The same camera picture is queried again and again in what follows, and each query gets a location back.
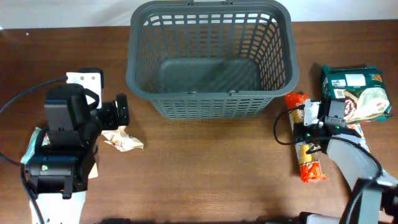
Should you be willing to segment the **cream snack bag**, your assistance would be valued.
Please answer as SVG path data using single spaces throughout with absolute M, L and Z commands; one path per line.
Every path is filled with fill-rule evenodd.
M 119 126 L 116 130 L 102 131 L 105 143 L 112 145 L 120 152 L 128 152 L 133 149 L 144 149 L 144 144 L 135 137 L 125 132 L 126 126 Z

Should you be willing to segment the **blue Kleenex tissue multipack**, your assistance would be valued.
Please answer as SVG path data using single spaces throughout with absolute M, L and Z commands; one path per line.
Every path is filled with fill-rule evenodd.
M 368 147 L 368 144 L 367 144 L 367 142 L 366 142 L 366 138 L 365 138 L 365 136 L 364 136 L 364 132 L 363 132 L 363 130 L 362 130 L 361 125 L 360 125 L 360 124 L 355 124 L 355 130 L 358 132 L 358 134 L 359 134 L 360 137 L 361 137 L 361 140 L 360 140 L 359 144 L 360 144 L 365 150 L 367 150 L 367 151 L 369 152 L 369 147 Z

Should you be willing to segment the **green tortilla wrap package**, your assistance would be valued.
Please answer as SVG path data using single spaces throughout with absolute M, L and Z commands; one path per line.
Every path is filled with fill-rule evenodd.
M 331 68 L 324 65 L 321 83 L 323 98 L 345 102 L 344 119 L 348 124 L 385 121 L 392 117 L 383 75 L 375 66 Z

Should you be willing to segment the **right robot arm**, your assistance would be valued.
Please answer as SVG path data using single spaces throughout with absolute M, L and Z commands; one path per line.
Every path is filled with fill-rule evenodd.
M 343 118 L 343 100 L 312 101 L 298 106 L 303 121 L 294 126 L 295 143 L 307 145 L 306 155 L 326 154 L 339 168 L 351 189 L 340 217 L 302 212 L 303 224 L 378 223 L 380 213 L 397 223 L 397 178 L 386 172 L 364 146 L 364 138 Z

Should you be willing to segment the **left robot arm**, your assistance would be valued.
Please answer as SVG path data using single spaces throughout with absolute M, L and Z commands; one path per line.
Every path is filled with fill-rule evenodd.
M 129 124 L 124 93 L 101 108 L 100 103 L 99 95 L 76 83 L 47 92 L 44 108 L 49 126 L 39 133 L 34 154 L 21 167 L 33 223 L 80 221 L 98 137 Z

